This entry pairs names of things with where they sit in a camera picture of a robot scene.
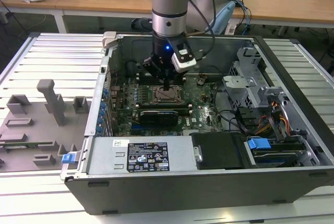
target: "metal bracket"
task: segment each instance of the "metal bracket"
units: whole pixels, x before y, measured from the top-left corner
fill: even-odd
[[[285,92],[281,87],[261,87],[257,94],[259,95],[259,104],[261,105],[268,104],[267,96],[277,96],[279,100],[285,96]]]
[[[105,49],[117,45],[116,32],[105,32],[102,37],[102,44]]]
[[[240,48],[237,52],[237,57],[243,65],[258,65],[261,60],[261,55],[256,48]]]
[[[224,84],[225,87],[229,88],[248,88],[256,86],[253,78],[243,76],[224,76]]]

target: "metal frame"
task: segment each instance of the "metal frame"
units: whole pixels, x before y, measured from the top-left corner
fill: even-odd
[[[64,15],[73,16],[96,16],[96,17],[115,17],[115,18],[152,18],[151,13],[126,13],[117,11],[86,11],[86,10],[69,10],[69,9],[50,9],[50,8],[23,8],[23,7],[8,7],[13,13],[24,14],[50,14],[53,15],[59,33],[68,33],[68,28],[64,20]],[[4,7],[0,7],[0,13],[6,12]],[[231,18],[228,24],[228,29],[232,28],[234,34],[235,27],[240,23],[239,18]],[[252,25],[269,25],[269,26],[288,26],[288,27],[313,27],[313,28],[334,28],[334,23],[318,23],[318,22],[298,22],[298,21],[282,21],[282,20],[260,20],[252,19]]]
[[[235,27],[241,22],[240,18],[231,18],[225,34],[233,35]],[[300,22],[300,21],[285,21],[285,20],[265,20],[252,19],[251,25],[267,25],[267,26],[282,26],[282,27],[313,27],[313,28],[334,28],[334,23],[318,23],[318,22]]]
[[[68,34],[72,36],[85,34]],[[13,59],[19,63],[19,52]],[[6,70],[15,70],[14,63]],[[143,213],[131,215],[109,215],[103,217],[87,214],[83,207],[69,192],[59,177],[60,170],[0,173],[0,222],[1,223],[44,223],[76,221],[81,224],[96,222],[114,224],[212,224],[212,223],[249,223],[251,220],[265,223],[286,224],[332,224],[334,217],[334,187],[320,187],[293,204],[229,207],[217,209],[198,209],[161,213]]]

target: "wooden table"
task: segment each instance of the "wooden table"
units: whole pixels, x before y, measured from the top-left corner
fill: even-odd
[[[97,17],[151,17],[151,0],[45,0],[25,3],[2,0],[16,13],[52,14],[59,32],[67,32],[64,15]],[[244,0],[252,11],[252,24],[334,28],[334,0]],[[0,5],[0,12],[6,11]],[[236,8],[229,27],[237,25],[243,16]]]
[[[252,11],[251,24],[334,28],[334,0],[244,0]],[[230,27],[243,17],[236,8]]]

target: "gray surface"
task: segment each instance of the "gray surface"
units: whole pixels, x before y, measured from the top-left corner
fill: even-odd
[[[53,88],[54,81],[51,79],[41,79],[37,84],[38,92],[43,93],[47,101],[47,111],[53,114],[58,126],[64,126],[64,102],[61,96],[56,96]]]
[[[47,112],[44,102],[33,102],[25,106],[25,110],[27,114],[16,115],[16,119],[29,117],[32,118],[34,124],[9,128],[3,124],[0,127],[2,137],[26,134],[25,143],[52,143],[40,148],[12,149],[8,153],[1,152],[0,158],[5,161],[5,164],[0,168],[0,172],[60,169],[62,154],[67,153],[73,144],[79,149],[82,147],[88,114],[75,114],[72,103],[65,102],[66,122],[64,126],[57,126],[53,115]],[[14,119],[11,113],[8,114],[6,120],[8,119]],[[53,156],[55,162],[47,163],[39,160],[36,164],[33,161],[34,155],[48,154]]]
[[[277,58],[286,68],[293,80],[299,86],[303,94],[308,98],[319,115],[323,118],[328,127],[334,132],[334,83],[325,70],[316,70],[313,62],[305,52],[295,47],[287,40],[266,40],[271,49],[274,50]],[[266,69],[267,74],[274,85],[280,86],[270,68]]]
[[[166,142],[169,153],[169,165],[171,172],[196,171],[193,143],[190,136],[172,137],[108,137],[96,138],[92,146],[91,162],[88,174],[122,174],[128,173],[127,166],[127,146],[113,147],[113,140],[129,139],[130,143],[160,143]],[[116,153],[123,152],[125,155],[117,157]],[[115,164],[123,164],[123,169],[114,169]]]
[[[65,181],[91,215],[291,203],[334,177],[312,171]]]

